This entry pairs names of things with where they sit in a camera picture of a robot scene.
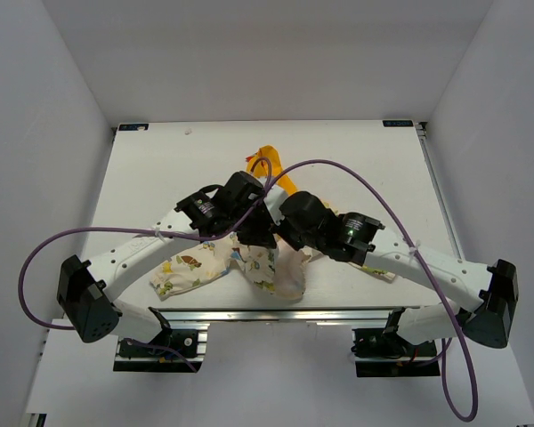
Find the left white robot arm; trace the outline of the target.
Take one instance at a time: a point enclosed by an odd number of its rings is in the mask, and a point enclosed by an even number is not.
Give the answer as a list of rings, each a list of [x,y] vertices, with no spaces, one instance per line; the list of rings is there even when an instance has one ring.
[[[170,326],[152,308],[120,295],[162,262],[201,241],[236,233],[247,245],[274,247],[273,232],[287,193],[246,172],[223,186],[208,186],[179,201],[149,230],[108,252],[82,261],[72,255],[61,265],[57,299],[85,343],[113,334],[130,338],[152,355],[170,344]]]

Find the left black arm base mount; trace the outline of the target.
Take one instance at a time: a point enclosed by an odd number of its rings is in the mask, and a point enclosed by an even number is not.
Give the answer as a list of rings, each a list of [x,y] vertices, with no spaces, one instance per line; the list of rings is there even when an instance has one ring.
[[[113,371],[120,373],[196,374],[202,366],[200,350],[204,330],[197,326],[175,326],[160,310],[148,308],[159,330],[150,339],[126,334],[118,341]]]

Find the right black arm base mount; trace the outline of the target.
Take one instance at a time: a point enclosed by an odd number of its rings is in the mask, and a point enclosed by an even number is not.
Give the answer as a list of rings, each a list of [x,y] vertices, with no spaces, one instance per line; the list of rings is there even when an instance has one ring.
[[[393,310],[384,326],[352,330],[351,354],[358,378],[439,377],[434,342],[411,344],[397,335],[405,308]]]

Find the yellow patterned child jacket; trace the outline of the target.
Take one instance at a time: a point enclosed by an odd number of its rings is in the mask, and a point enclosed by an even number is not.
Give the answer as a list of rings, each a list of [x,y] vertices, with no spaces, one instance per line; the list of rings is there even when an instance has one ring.
[[[281,238],[278,247],[244,246],[234,233],[196,246],[162,262],[150,286],[162,301],[195,291],[237,270],[247,282],[277,298],[298,301],[306,290],[307,265],[323,256],[305,247],[293,250]]]

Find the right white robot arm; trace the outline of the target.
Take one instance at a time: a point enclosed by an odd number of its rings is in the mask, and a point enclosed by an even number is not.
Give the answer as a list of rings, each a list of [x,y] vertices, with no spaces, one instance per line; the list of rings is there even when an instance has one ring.
[[[337,262],[384,270],[441,290],[446,304],[392,313],[383,332],[390,352],[402,355],[457,330],[485,347],[507,346],[519,300],[514,264],[498,260],[485,265],[410,246],[379,220],[355,212],[336,214],[306,191],[287,198],[279,210],[279,234],[294,249],[308,246]]]

